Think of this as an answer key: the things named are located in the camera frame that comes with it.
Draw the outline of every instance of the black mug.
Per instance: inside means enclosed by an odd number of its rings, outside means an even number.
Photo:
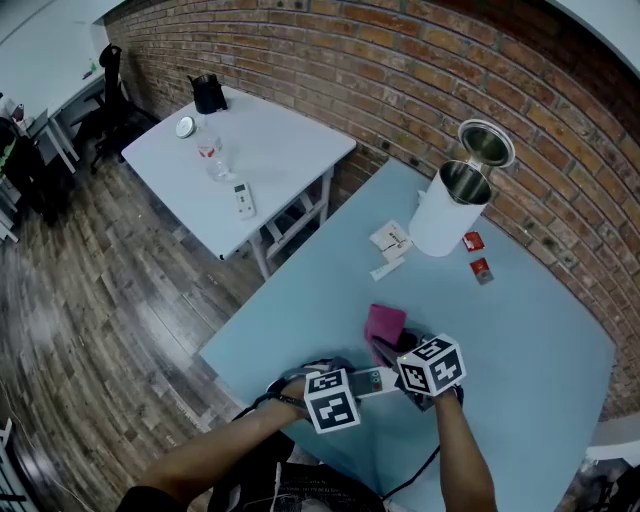
[[[193,87],[193,100],[199,114],[213,114],[227,110],[227,101],[222,94],[222,86],[215,75],[202,75],[196,79],[187,75]]]

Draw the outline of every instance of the office chair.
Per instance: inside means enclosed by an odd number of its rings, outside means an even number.
[[[99,62],[105,70],[104,102],[100,97],[101,93],[93,95],[91,98],[96,100],[99,108],[71,123],[73,126],[82,121],[87,121],[97,132],[104,134],[104,138],[95,145],[96,155],[91,162],[92,174],[96,172],[98,160],[109,152],[116,152],[119,161],[122,162],[121,151],[135,138],[142,135],[143,131],[139,127],[128,124],[132,111],[140,112],[154,124],[159,122],[151,114],[127,101],[122,94],[119,83],[121,54],[122,49],[112,44],[107,46],[100,54]]]

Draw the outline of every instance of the white card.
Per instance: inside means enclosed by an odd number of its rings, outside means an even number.
[[[369,237],[389,262],[399,258],[407,252],[413,242],[409,235],[400,227],[395,220],[390,220],[378,231]]]
[[[375,270],[372,270],[369,273],[371,274],[371,277],[373,277],[374,281],[380,281],[380,279],[386,276],[389,272],[397,269],[403,263],[404,263],[404,258],[400,256],[399,258],[396,258],[395,260],[387,263],[386,265],[382,265],[381,267]]]

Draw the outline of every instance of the brick wall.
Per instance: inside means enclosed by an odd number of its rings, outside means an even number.
[[[336,204],[389,155],[432,176],[466,158],[460,121],[500,124],[518,158],[491,171],[486,215],[614,340],[602,418],[640,411],[640,87],[589,32],[521,0],[130,0],[107,29],[133,99],[160,117],[191,101],[187,74],[210,72],[357,139]]]

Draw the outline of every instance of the pink cloth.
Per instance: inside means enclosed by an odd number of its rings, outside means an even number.
[[[404,329],[406,319],[407,314],[400,309],[371,304],[369,318],[367,318],[367,323],[364,326],[364,337],[369,343],[373,341],[375,336],[382,338],[390,345],[396,345],[402,329]],[[377,363],[382,363],[375,352],[373,352],[373,357]]]

